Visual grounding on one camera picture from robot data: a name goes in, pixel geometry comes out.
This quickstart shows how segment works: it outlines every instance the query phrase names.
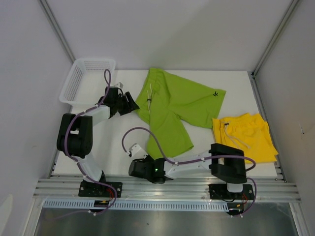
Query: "shorts waistband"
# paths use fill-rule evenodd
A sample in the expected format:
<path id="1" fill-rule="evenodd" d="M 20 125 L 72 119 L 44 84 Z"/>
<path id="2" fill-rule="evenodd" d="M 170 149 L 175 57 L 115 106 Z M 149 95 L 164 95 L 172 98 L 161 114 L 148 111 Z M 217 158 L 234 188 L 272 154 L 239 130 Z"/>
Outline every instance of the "shorts waistband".
<path id="1" fill-rule="evenodd" d="M 260 114 L 250 115 L 249 113 L 246 113 L 244 115 L 241 115 L 239 117 L 224 117 L 220 119 L 220 123 L 222 124 L 228 124 L 228 125 L 243 125 L 248 124 L 250 122 L 260 123 L 264 122 Z"/>

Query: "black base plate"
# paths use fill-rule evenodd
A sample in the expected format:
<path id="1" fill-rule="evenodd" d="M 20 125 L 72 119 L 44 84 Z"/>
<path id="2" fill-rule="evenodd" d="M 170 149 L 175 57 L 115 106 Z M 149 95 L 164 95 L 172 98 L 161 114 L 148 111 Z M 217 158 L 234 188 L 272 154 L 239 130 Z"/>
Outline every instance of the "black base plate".
<path id="1" fill-rule="evenodd" d="M 227 190 L 227 185 L 225 183 L 213 183 L 209 184 L 210 199 L 214 200 L 242 200 L 243 194 L 248 200 L 254 199 L 254 193 L 251 184 L 243 184 L 243 191 L 241 193 L 230 193 Z"/>
<path id="2" fill-rule="evenodd" d="M 120 198 L 123 190 L 122 182 L 105 182 L 113 186 L 117 191 L 117 198 Z M 110 192 L 107 191 L 107 187 L 97 184 L 82 181 L 79 189 L 79 197 L 93 197 L 93 198 L 110 198 Z"/>

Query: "white plastic basket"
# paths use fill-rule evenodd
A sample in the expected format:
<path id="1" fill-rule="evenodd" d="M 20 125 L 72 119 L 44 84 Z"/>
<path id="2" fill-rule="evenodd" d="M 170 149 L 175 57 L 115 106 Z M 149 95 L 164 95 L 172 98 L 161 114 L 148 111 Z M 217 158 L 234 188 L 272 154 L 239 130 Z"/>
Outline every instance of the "white plastic basket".
<path id="1" fill-rule="evenodd" d="M 109 69 L 113 74 L 115 66 L 116 62 L 112 59 L 77 59 L 65 80 L 59 100 L 72 106 L 94 105 L 104 95 L 104 70 Z"/>

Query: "lime green shorts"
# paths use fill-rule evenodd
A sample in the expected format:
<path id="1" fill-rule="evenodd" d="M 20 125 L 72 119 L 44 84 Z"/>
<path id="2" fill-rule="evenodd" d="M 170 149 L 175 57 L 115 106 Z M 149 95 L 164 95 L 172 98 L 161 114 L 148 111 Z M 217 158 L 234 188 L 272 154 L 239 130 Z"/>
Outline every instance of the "lime green shorts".
<path id="1" fill-rule="evenodd" d="M 175 157 L 193 148 L 181 119 L 195 126 L 212 128 L 212 118 L 218 117 L 224 96 L 224 90 L 150 68 L 136 100 L 140 107 L 136 112 L 149 124 L 166 156 Z M 147 153 L 154 159 L 162 157 L 151 136 Z"/>

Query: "shorts leg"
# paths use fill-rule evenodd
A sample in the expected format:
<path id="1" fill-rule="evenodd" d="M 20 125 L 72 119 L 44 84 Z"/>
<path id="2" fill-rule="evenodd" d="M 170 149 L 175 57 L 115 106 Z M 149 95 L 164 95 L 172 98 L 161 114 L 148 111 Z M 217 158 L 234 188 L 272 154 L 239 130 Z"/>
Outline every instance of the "shorts leg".
<path id="1" fill-rule="evenodd" d="M 155 94 L 150 106 L 150 130 L 157 137 L 167 157 L 178 156 L 193 148 L 193 144 L 180 118 L 161 103 Z M 162 157 L 154 138 L 150 135 L 147 153 L 153 158 Z"/>

